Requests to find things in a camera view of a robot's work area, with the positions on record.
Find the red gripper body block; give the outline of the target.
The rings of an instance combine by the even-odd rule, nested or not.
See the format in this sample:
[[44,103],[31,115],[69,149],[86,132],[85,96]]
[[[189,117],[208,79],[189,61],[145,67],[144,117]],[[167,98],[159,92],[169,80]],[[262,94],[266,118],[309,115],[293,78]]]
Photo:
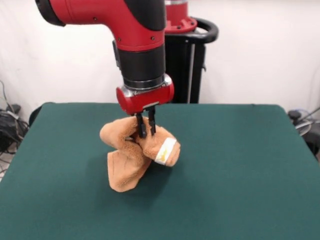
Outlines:
[[174,83],[166,80],[164,85],[148,91],[133,91],[125,86],[116,88],[116,98],[127,115],[142,113],[149,107],[170,102],[174,96]]

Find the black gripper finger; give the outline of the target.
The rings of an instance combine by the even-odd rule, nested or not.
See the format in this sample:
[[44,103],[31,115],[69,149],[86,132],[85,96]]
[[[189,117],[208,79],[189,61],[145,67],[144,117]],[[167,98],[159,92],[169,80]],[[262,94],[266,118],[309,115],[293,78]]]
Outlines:
[[136,113],[135,116],[136,116],[136,121],[137,121],[138,135],[140,138],[146,138],[147,130],[146,130],[146,125],[143,120],[143,116],[141,113]]
[[154,106],[151,106],[147,109],[147,112],[148,112],[148,123],[150,125],[150,132],[151,132],[151,135],[154,136],[156,133],[156,122],[155,122],[156,108]]

